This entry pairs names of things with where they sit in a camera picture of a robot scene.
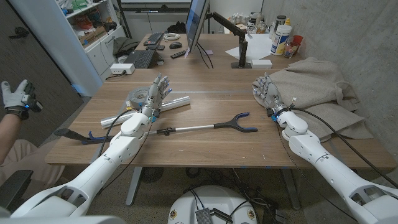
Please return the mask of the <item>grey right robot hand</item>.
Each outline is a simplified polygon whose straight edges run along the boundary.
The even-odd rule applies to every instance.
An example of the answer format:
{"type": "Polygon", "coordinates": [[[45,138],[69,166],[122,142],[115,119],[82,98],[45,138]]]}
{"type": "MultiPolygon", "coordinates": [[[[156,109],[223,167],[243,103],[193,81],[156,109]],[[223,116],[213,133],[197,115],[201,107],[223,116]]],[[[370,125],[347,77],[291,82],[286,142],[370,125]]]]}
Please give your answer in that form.
{"type": "Polygon", "coordinates": [[[266,109],[268,117],[278,117],[288,110],[276,85],[267,73],[263,77],[256,78],[252,83],[252,92],[255,100],[266,109]]]}

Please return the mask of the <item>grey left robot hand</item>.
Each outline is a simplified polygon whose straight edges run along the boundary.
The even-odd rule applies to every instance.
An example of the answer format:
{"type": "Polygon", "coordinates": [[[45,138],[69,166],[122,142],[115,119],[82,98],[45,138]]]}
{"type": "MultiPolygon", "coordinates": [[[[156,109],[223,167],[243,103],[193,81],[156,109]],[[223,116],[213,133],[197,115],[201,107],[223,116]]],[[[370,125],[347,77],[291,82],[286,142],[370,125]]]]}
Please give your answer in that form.
{"type": "Polygon", "coordinates": [[[162,105],[163,99],[172,91],[169,86],[168,76],[162,77],[159,73],[147,92],[147,98],[141,108],[141,113],[148,118],[152,117],[162,105]]]}

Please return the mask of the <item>person's gloved hand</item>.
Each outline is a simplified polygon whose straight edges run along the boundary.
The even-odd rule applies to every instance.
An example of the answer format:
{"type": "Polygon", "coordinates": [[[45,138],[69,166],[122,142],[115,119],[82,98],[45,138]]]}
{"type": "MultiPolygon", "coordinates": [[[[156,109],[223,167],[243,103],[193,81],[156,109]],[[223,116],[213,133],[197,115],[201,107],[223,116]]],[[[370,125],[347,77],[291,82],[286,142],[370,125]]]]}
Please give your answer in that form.
{"type": "Polygon", "coordinates": [[[7,114],[18,116],[21,120],[29,118],[29,111],[39,113],[43,105],[36,99],[33,83],[23,80],[17,89],[12,92],[7,81],[1,83],[2,98],[7,114]]]}

